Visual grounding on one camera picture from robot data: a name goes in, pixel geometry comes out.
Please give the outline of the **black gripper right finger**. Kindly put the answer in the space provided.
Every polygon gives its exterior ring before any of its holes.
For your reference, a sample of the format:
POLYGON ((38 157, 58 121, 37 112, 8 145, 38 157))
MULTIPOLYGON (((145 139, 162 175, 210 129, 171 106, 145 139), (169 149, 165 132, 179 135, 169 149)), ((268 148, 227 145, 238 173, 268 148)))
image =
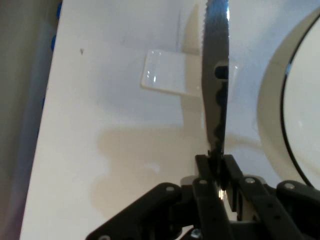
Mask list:
POLYGON ((318 240, 320 192, 293 180, 276 188, 257 177, 244 176, 232 155, 223 157, 223 180, 232 193, 230 206, 238 221, 231 223, 236 240, 318 240))

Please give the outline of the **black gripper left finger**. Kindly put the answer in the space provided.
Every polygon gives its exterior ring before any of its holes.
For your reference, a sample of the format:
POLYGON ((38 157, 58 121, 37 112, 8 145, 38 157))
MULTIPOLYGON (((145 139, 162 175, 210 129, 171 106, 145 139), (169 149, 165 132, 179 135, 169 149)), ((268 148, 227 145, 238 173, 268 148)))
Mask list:
POLYGON ((175 240, 184 227, 202 240, 234 239, 224 204, 209 172, 208 158, 196 156, 200 175, 191 184, 160 183, 88 234, 88 240, 175 240))

